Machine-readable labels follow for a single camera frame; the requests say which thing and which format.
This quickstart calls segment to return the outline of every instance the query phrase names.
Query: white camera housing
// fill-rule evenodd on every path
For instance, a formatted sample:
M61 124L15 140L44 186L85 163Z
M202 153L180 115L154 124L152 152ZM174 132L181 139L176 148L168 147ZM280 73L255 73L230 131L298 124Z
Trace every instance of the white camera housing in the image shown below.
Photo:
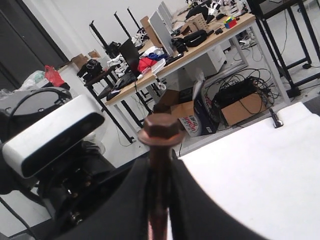
M31 178L104 121L96 103L80 95L6 142L3 158L21 177Z

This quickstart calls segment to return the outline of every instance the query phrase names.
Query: black door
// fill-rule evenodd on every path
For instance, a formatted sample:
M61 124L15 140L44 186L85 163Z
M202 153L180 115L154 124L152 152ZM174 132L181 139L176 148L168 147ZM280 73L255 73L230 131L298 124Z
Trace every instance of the black door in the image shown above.
M49 37L22 0L0 0L0 64L21 85L44 65L62 66L68 59ZM0 82L8 74L0 75Z

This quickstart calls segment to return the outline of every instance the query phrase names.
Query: red cloth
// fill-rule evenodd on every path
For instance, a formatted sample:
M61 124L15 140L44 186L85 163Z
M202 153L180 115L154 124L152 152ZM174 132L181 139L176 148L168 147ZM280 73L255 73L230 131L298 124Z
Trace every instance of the red cloth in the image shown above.
M138 71L143 73L147 68L151 68L153 65L157 63L156 60L152 60L148 57L141 58L139 61Z

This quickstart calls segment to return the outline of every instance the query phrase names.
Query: white wall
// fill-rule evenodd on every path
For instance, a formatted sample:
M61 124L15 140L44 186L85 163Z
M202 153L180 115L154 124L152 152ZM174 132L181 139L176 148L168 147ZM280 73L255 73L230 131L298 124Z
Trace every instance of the white wall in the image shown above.
M144 16L150 16L162 0L23 0L52 39L69 58L96 49L105 56L103 48L92 36L89 24L94 20L107 43L123 43L127 35L122 30L114 13L133 36L138 30L127 12L130 10L140 23ZM176 12L185 0L164 0L171 12Z

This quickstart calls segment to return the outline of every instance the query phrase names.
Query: cardboard box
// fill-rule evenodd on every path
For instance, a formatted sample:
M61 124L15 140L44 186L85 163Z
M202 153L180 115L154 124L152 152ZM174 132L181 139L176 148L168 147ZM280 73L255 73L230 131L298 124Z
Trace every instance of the cardboard box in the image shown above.
M182 35L186 36L190 33L197 32L199 30L205 30L209 32L209 27L202 13L199 13L195 16L190 17L187 22L182 26L180 32Z
M195 16L190 17L188 19L188 22L194 25L198 31L203 29L207 33L209 32L209 27L202 13L199 13Z
M223 108L222 113L229 126L232 126L265 110L267 108L260 95L253 93Z
M142 18L140 20L146 34L148 35L148 37L150 38L151 42L153 43L154 46L156 46L157 48L162 48L162 44L159 41L155 31L153 30L153 28L151 27L150 23L148 22L149 17L145 16L144 18Z
M71 61L78 67L79 70L88 62L88 60L89 59L82 53L71 59Z
M219 123L213 122L199 94L192 99L193 88L178 92L167 90L160 103L170 106L171 115L178 118L190 137L198 137L216 133Z
M100 56L100 54L97 52L97 50L93 50L93 51L89 52L88 55L89 55L91 58L101 58L101 56Z

